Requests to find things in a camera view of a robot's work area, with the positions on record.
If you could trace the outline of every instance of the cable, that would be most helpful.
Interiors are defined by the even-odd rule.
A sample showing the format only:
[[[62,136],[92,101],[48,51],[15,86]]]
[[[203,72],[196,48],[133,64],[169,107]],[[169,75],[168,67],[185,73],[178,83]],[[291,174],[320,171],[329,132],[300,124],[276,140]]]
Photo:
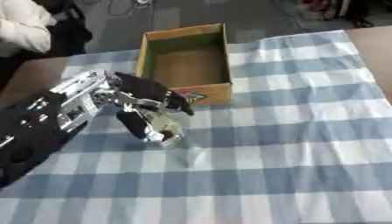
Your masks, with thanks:
[[[94,0],[94,1],[87,1],[87,0],[80,0],[84,5],[93,5],[93,4],[98,4],[102,0]]]
[[[307,30],[297,21],[294,16],[292,16],[290,13],[283,9],[279,0],[271,0],[271,4],[275,8],[275,10],[280,11],[286,18],[288,18],[288,20],[290,20],[297,29]]]
[[[129,2],[129,7],[125,10],[125,11],[123,11],[123,12],[121,12],[121,13],[113,13],[112,12],[112,5],[113,5],[113,2],[114,2],[115,0],[110,0],[110,2],[109,2],[109,4],[108,4],[108,14],[110,15],[110,16],[114,16],[114,17],[120,17],[120,16],[123,16],[123,15],[127,15],[128,13],[130,13],[130,15],[129,16],[132,16],[133,15],[133,12],[135,11],[135,7],[134,7],[134,4],[133,4],[133,1],[132,0],[129,0],[128,2]]]

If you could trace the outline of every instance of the open cardboard box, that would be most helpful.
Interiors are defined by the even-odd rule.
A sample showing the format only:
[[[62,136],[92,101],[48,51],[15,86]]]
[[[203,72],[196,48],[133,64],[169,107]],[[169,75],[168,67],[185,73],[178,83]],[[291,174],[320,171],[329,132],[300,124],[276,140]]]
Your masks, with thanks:
[[[224,24],[147,32],[137,75],[181,93],[190,103],[223,104],[231,99]]]

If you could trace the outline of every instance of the robotic hand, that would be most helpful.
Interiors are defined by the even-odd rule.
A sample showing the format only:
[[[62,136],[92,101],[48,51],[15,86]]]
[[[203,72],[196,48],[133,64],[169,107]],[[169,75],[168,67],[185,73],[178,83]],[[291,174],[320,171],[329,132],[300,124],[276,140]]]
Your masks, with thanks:
[[[165,111],[193,115],[186,99],[153,80],[104,70],[78,74],[0,112],[0,188],[44,162],[110,104],[135,137],[163,146],[182,135]]]
[[[117,118],[135,137],[145,142],[165,143],[180,134],[180,131],[170,129],[170,117],[164,109],[179,110],[192,116],[193,111],[186,99],[155,81],[124,73],[115,75],[122,80],[118,99],[124,102],[123,109],[117,112]],[[139,100],[132,102],[132,97]]]

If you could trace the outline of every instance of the blue checkered tablecloth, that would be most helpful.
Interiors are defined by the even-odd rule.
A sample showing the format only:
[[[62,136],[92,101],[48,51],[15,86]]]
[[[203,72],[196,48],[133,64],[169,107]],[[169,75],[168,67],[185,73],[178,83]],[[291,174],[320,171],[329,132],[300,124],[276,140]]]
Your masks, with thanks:
[[[1,224],[392,223],[392,113],[343,31],[229,45],[233,100],[137,141],[109,108],[0,192]],[[133,72],[137,51],[74,56]]]

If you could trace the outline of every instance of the gray carpet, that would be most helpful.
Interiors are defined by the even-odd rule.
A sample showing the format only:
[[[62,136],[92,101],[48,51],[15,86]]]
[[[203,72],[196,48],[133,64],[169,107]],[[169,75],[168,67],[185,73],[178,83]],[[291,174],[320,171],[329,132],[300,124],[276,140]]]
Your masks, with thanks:
[[[230,43],[301,32],[352,29],[345,20],[304,19],[297,0],[155,0],[137,8],[132,0],[75,0],[94,34],[88,53],[137,49],[145,32],[225,23]],[[376,25],[392,25],[392,14],[372,11]]]

